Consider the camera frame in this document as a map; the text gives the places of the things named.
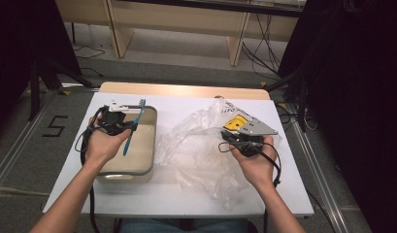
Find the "long light wooden desk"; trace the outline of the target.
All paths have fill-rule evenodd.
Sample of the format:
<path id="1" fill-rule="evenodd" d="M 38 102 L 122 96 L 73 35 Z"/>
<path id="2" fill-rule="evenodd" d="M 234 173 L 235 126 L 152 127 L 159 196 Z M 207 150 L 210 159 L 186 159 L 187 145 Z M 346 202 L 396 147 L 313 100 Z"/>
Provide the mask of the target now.
<path id="1" fill-rule="evenodd" d="M 55 0 L 65 22 L 103 25 L 110 28 L 116 56 L 122 58 L 136 29 L 150 29 L 224 36 L 230 64 L 235 66 L 245 38 L 260 39 L 261 28 L 273 41 L 287 42 L 298 21 L 296 17 L 260 13 L 238 13 L 158 5 L 120 0 Z"/>

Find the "light wooden table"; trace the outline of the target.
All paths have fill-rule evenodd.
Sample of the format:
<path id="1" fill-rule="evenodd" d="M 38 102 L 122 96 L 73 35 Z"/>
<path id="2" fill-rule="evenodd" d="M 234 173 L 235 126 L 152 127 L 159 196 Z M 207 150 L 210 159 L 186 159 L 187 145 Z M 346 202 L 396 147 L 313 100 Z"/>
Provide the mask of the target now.
<path id="1" fill-rule="evenodd" d="M 178 97 L 223 97 L 226 99 L 245 100 L 270 99 L 269 93 L 264 89 L 160 83 L 104 82 L 101 84 L 99 91 L 103 93 L 168 95 Z"/>

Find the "blue toothbrush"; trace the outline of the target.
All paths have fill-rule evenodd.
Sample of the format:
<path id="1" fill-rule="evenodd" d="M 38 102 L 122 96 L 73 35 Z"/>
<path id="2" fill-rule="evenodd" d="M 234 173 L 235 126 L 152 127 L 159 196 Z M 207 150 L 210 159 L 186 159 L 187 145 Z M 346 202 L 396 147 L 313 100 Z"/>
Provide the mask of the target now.
<path id="1" fill-rule="evenodd" d="M 135 118 L 135 120 L 134 120 L 134 123 L 133 123 L 133 124 L 134 124 L 135 126 L 134 126 L 133 129 L 131 129 L 131 133 L 130 133 L 130 135 L 128 136 L 127 141 L 126 141 L 126 143 L 125 143 L 125 145 L 124 145 L 123 156 L 125 156 L 125 155 L 127 154 L 128 150 L 129 150 L 129 146 L 130 146 L 130 142 L 131 142 L 133 133 L 136 131 L 136 127 L 138 126 L 139 120 L 141 119 L 141 117 L 142 117 L 142 115 L 143 115 L 143 113 L 144 113 L 145 106 L 146 106 L 146 99 L 141 99 L 141 100 L 140 100 L 140 103 L 139 103 L 140 112 L 139 112 L 138 116 L 137 116 L 137 117 Z"/>

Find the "clear plastic bag yellow smiley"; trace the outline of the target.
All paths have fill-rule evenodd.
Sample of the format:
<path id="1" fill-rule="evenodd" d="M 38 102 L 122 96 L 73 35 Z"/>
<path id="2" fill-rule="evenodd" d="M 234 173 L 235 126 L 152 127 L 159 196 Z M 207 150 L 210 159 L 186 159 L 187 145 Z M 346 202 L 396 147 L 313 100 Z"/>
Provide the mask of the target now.
<path id="1" fill-rule="evenodd" d="M 230 145 L 221 131 L 237 130 L 256 118 L 225 99 L 216 99 L 206 109 L 198 110 L 158 140 L 155 162 L 176 171 L 176 181 L 182 187 L 198 186 L 224 209 L 232 209 L 239 192 L 248 186 L 239 171 Z M 273 185 L 281 182 L 281 159 L 273 163 L 276 175 Z"/>

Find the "person's left hand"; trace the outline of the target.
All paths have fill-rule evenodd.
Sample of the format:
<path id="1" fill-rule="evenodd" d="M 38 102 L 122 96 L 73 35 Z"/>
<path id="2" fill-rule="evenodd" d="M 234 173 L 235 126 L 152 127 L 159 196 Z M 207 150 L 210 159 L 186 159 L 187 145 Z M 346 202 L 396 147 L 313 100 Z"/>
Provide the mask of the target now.
<path id="1" fill-rule="evenodd" d="M 100 130 L 94 130 L 85 150 L 84 167 L 101 169 L 116 156 L 120 146 L 127 140 L 130 133 L 131 130 L 126 129 L 120 134 L 111 136 Z"/>

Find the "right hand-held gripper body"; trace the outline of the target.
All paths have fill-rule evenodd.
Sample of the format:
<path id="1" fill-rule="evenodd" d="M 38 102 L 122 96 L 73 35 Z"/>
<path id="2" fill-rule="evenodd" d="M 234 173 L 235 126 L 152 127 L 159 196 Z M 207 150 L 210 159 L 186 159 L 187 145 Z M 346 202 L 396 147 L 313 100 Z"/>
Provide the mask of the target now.
<path id="1" fill-rule="evenodd" d="M 235 145 L 246 157 L 256 155 L 263 148 L 264 136 L 278 135 L 278 131 L 253 118 L 237 130 Z"/>

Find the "person's right hand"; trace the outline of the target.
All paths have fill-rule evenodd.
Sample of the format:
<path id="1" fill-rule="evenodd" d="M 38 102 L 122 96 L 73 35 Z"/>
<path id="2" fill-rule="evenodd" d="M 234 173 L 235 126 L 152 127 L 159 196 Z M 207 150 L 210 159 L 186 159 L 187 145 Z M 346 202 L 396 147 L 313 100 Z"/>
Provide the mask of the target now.
<path id="1" fill-rule="evenodd" d="M 274 139 L 271 136 L 264 136 L 264 145 L 262 154 L 257 154 L 251 157 L 242 155 L 238 149 L 229 146 L 232 155 L 237 159 L 241 166 L 245 178 L 254 186 L 261 186 L 266 184 L 273 185 L 273 171 L 275 166 L 273 163 L 277 159 L 274 150 Z"/>

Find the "beige tray with grey rim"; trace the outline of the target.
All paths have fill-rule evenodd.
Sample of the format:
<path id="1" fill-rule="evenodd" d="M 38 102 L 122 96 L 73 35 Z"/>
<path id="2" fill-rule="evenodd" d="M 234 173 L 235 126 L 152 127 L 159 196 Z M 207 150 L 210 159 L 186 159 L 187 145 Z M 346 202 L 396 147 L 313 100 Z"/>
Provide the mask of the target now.
<path id="1" fill-rule="evenodd" d="M 154 107 L 145 106 L 127 154 L 123 156 L 125 141 L 116 156 L 101 169 L 97 181 L 100 183 L 146 183 L 149 181 L 153 174 L 156 125 L 157 110 Z"/>

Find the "black curtain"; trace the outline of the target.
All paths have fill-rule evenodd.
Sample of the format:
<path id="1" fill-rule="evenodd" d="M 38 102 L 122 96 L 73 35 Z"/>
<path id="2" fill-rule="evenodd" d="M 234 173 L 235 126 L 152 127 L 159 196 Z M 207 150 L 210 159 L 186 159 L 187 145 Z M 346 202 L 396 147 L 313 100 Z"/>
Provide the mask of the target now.
<path id="1" fill-rule="evenodd" d="M 54 74 L 81 78 L 55 0 L 0 0 L 0 125 L 39 62 Z"/>
<path id="2" fill-rule="evenodd" d="M 308 103 L 373 233 L 397 233 L 397 0 L 307 0 L 279 73 Z"/>

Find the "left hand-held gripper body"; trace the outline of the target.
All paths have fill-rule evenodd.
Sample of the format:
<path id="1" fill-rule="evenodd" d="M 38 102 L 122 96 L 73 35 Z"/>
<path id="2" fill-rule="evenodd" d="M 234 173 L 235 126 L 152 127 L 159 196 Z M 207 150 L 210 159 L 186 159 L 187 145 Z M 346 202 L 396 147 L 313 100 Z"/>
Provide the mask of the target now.
<path id="1" fill-rule="evenodd" d="M 108 135 L 118 135 L 125 130 L 121 129 L 121 125 L 125 121 L 135 120 L 140 109 L 138 106 L 119 105 L 113 102 L 110 106 L 100 108 L 101 119 L 97 123 L 97 127 Z"/>

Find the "black metal stand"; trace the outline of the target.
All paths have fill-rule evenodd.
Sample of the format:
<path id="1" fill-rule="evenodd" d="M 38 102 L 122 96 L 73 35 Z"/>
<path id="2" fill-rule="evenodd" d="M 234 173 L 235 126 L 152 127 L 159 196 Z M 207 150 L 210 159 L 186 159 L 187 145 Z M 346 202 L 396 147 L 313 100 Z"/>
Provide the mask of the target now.
<path id="1" fill-rule="evenodd" d="M 63 66 L 53 59 L 47 57 L 35 58 L 30 66 L 29 87 L 31 91 L 31 106 L 29 120 L 34 119 L 41 109 L 40 81 L 43 81 L 49 90 L 59 90 L 61 88 L 61 82 L 57 77 L 58 74 L 64 74 L 85 87 L 96 88 L 95 84 L 86 80 L 81 74 L 74 72 L 72 69 Z"/>
<path id="2" fill-rule="evenodd" d="M 288 76 L 282 78 L 278 82 L 273 84 L 266 84 L 263 89 L 267 92 L 271 92 L 279 87 L 287 85 L 283 98 L 289 101 L 298 101 L 298 124 L 303 132 L 306 131 L 305 114 L 307 107 L 307 82 L 305 80 L 306 71 L 303 68 L 297 68 L 294 72 Z"/>

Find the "metal floor rail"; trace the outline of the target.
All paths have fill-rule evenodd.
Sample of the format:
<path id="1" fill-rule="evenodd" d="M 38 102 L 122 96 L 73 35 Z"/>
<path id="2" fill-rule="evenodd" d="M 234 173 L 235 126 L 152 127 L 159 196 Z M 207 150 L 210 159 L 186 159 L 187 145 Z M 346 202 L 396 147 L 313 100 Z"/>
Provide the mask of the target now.
<path id="1" fill-rule="evenodd" d="M 282 116 L 286 116 L 288 118 L 288 123 L 285 125 L 285 128 L 288 129 L 289 127 L 292 127 L 294 130 L 302 152 L 309 165 L 310 171 L 314 177 L 314 182 L 320 195 L 320 199 L 317 199 L 307 189 L 308 195 L 316 202 L 319 209 L 324 214 L 325 218 L 330 224 L 330 227 L 332 228 L 333 233 L 350 233 L 342 211 L 339 208 L 334 195 L 332 194 L 330 185 L 324 176 L 323 170 L 320 168 L 311 142 L 307 134 L 299 125 L 299 123 L 302 122 L 302 119 L 299 116 L 296 116 L 297 111 L 295 107 L 291 104 L 284 103 L 278 103 L 276 107 L 279 109 L 279 113 Z"/>
<path id="2" fill-rule="evenodd" d="M 11 148 L 0 163 L 0 186 L 4 180 L 7 179 L 15 163 L 22 154 L 25 146 L 33 136 L 38 125 L 41 123 L 50 103 L 58 94 L 68 91 L 97 92 L 98 90 L 99 86 L 87 87 L 78 83 L 63 83 L 58 90 L 49 90 L 44 96 L 39 96 L 41 99 L 38 100 L 38 112 L 26 122 L 22 131 L 18 134 L 17 139 L 14 141 Z"/>

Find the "person's legs in blue jeans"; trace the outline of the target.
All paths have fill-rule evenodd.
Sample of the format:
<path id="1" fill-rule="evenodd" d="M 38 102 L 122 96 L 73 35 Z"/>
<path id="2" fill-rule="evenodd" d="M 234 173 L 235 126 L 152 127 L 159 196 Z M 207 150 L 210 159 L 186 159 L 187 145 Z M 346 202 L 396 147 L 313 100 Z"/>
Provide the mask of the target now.
<path id="1" fill-rule="evenodd" d="M 116 233 L 258 233 L 246 218 L 127 218 Z"/>

